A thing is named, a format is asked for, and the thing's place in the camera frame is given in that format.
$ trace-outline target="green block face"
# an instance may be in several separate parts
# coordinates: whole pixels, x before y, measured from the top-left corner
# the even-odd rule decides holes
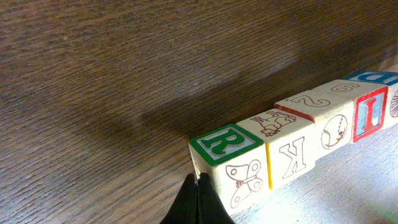
[[[259,147],[264,141],[236,124],[229,124],[189,143],[209,165],[216,166]]]

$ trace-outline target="yellow stripe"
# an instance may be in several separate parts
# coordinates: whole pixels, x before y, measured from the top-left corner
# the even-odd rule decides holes
[[[272,190],[272,172],[271,172],[271,154],[269,152],[269,143],[266,142],[267,150],[267,165],[268,165],[268,184],[269,188]]]

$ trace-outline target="butterfly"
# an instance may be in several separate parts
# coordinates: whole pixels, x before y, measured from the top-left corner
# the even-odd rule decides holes
[[[231,208],[236,208],[251,192],[258,192],[262,186],[262,180],[257,178],[261,163],[257,159],[249,165],[226,166],[228,176],[236,180],[236,191],[231,199]]]

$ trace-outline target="table top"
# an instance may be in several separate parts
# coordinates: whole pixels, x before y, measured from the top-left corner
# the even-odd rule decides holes
[[[398,71],[395,1],[0,2],[0,223],[158,223],[192,137],[352,72]],[[237,223],[393,223],[398,125]]]

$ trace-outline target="alphabet block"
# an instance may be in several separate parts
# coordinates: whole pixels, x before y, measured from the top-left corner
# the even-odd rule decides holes
[[[229,124],[189,142],[195,173],[209,174],[225,210],[238,212],[271,191],[264,141]]]
[[[334,80],[314,88],[313,91],[354,101],[351,142],[358,142],[383,127],[388,86],[351,80]]]
[[[312,121],[272,109],[237,125],[266,142],[270,189],[277,189],[315,167]]]
[[[360,72],[347,80],[367,83],[378,83],[388,86],[386,115],[382,129],[387,129],[398,123],[398,73],[395,72]]]
[[[275,103],[275,108],[315,123],[314,153],[317,159],[351,140],[354,103],[350,99],[307,90]]]

